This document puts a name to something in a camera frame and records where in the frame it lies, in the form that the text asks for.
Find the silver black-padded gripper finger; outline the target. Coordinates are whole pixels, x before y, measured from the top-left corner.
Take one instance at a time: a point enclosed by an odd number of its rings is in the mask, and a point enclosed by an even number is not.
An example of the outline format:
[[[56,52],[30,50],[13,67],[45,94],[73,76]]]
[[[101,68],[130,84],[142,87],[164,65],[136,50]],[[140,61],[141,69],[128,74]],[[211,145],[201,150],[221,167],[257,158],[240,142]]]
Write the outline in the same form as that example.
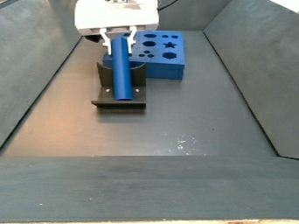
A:
[[[129,32],[125,34],[128,53],[132,53],[132,46],[136,43],[134,36],[136,36],[136,26],[129,26]]]

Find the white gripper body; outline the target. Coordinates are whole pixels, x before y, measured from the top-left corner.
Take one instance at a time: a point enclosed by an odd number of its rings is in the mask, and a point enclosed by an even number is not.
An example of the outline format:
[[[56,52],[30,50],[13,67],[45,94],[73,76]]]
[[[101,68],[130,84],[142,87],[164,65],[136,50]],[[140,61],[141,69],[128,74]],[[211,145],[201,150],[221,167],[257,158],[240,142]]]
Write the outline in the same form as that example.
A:
[[[106,28],[124,32],[130,26],[153,31],[159,25],[157,0],[77,0],[74,26],[82,36]]]

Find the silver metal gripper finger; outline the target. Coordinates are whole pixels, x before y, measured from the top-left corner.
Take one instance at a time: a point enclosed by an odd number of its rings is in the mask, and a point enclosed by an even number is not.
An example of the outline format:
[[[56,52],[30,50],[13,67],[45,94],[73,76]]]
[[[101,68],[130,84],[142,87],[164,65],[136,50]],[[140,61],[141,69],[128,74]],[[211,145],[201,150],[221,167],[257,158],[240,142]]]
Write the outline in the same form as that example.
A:
[[[101,36],[101,38],[104,40],[102,46],[106,48],[108,55],[110,55],[110,53],[112,53],[112,46],[110,46],[110,39],[108,37],[106,28],[100,28],[98,29],[98,33],[100,33],[100,36]]]

